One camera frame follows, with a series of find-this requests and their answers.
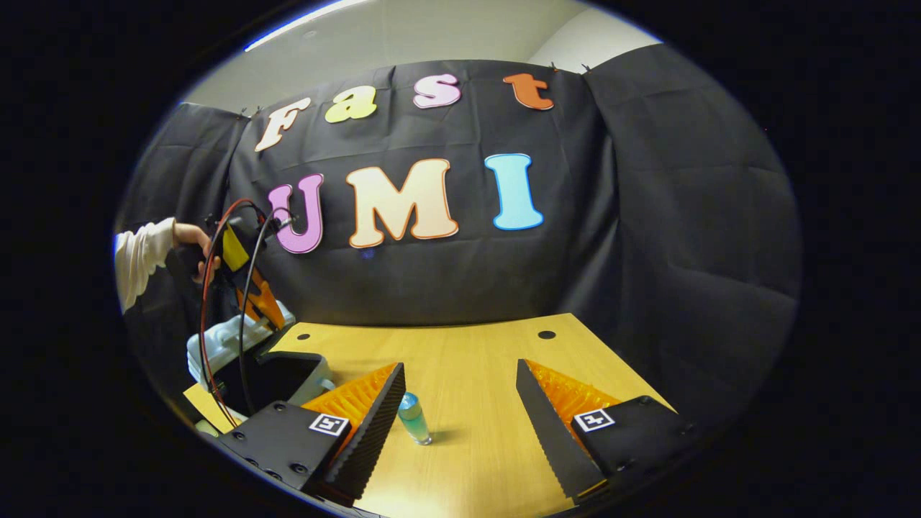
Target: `person's arm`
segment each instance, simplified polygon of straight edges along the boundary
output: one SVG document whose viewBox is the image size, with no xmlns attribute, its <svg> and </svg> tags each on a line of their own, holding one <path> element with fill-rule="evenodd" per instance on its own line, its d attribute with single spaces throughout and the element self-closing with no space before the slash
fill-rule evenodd
<svg viewBox="0 0 921 518">
<path fill-rule="evenodd" d="M 166 265 L 175 225 L 176 218 L 167 218 L 156 225 L 147 223 L 136 233 L 127 231 L 115 236 L 115 282 L 122 313 L 144 293 L 157 266 Z"/>
</svg>

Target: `ceiling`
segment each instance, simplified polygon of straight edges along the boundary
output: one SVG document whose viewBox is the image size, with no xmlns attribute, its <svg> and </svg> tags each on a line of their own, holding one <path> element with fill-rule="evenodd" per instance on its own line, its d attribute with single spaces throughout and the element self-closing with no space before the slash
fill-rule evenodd
<svg viewBox="0 0 921 518">
<path fill-rule="evenodd" d="M 368 0 L 250 52 L 240 49 L 185 100 L 252 113 L 313 85 L 382 66 L 446 59 L 527 63 L 586 9 L 575 0 Z"/>
</svg>

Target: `orange gripper part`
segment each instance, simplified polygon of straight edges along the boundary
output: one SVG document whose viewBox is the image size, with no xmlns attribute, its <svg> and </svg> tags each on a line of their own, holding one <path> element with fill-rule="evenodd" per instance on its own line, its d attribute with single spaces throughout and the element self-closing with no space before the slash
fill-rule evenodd
<svg viewBox="0 0 921 518">
<path fill-rule="evenodd" d="M 534 379 L 537 380 L 537 384 L 541 386 L 543 393 L 550 400 L 550 404 L 554 406 L 556 415 L 563 420 L 570 435 L 578 442 L 582 450 L 588 453 L 589 450 L 586 449 L 585 444 L 582 444 L 582 441 L 579 440 L 572 429 L 570 423 L 572 423 L 573 416 L 598 410 L 599 408 L 618 405 L 621 401 L 610 397 L 591 385 L 574 380 L 553 369 L 548 369 L 540 363 L 535 363 L 529 359 L 525 359 L 525 362 L 528 364 Z"/>
<path fill-rule="evenodd" d="M 336 387 L 335 390 L 311 399 L 302 406 L 307 410 L 349 420 L 352 429 L 345 436 L 345 441 L 336 455 L 352 440 L 352 436 L 355 435 L 361 422 L 365 420 L 368 410 L 374 405 L 374 400 L 384 388 L 384 383 L 390 378 L 396 366 L 397 363 L 393 362 L 386 367 L 381 367 L 357 380 L 352 380 Z"/>
</svg>

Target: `small bottle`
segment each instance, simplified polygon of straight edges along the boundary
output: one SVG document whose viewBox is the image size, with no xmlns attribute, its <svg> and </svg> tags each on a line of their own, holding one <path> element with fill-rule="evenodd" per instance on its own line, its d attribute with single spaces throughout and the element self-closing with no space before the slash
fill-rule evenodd
<svg viewBox="0 0 921 518">
<path fill-rule="evenodd" d="M 422 406 L 419 405 L 419 398 L 415 394 L 405 393 L 400 402 L 400 408 L 397 410 L 400 421 L 406 427 L 410 437 L 416 444 L 429 444 L 432 442 L 432 435 L 428 433 L 426 416 L 422 413 Z"/>
</svg>

